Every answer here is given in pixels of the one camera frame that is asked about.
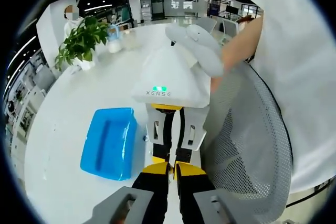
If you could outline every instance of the white shirt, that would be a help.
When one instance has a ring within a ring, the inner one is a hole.
[[[76,29],[82,22],[83,18],[79,17],[77,20],[69,20],[64,25],[64,40],[69,37],[71,30]]]
[[[311,0],[252,0],[264,10],[253,68],[289,133],[291,193],[336,174],[336,44]]]

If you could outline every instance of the green plant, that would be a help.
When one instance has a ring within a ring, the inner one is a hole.
[[[106,45],[108,36],[107,23],[98,22],[95,17],[86,17],[76,29],[72,29],[68,38],[58,48],[55,58],[55,68],[61,70],[63,62],[72,65],[78,58],[80,61],[92,61],[92,51],[97,43]]]

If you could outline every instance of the white flower pot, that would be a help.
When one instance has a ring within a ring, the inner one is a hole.
[[[84,71],[90,70],[91,68],[93,68],[96,65],[96,61],[97,61],[97,55],[96,52],[91,50],[92,52],[92,61],[87,61],[87,60],[79,60],[78,58],[76,58],[73,62],[73,64],[75,66],[80,66],[80,68]]]

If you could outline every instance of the white table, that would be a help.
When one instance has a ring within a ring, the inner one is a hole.
[[[145,104],[131,98],[145,57],[163,44],[170,44],[164,30],[167,24],[135,28],[138,50],[117,54],[100,52],[100,63],[89,71],[72,73],[68,68],[56,81],[39,108],[30,130],[25,155],[25,187],[28,198],[49,224],[83,223],[93,207],[122,186],[132,186],[136,177],[122,182],[104,179],[80,169],[80,159],[92,116],[97,109],[132,107],[142,129]],[[172,139],[179,137],[179,116],[174,117]],[[134,159],[140,166],[152,163],[150,143],[135,145]],[[199,152],[192,163],[200,166]],[[182,223],[177,185],[170,184],[165,223]]]

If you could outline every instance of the window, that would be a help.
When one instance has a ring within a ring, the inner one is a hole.
[[[183,2],[183,9],[193,9],[193,2],[191,1],[184,1]]]
[[[172,9],[178,9],[180,6],[179,1],[172,1]]]

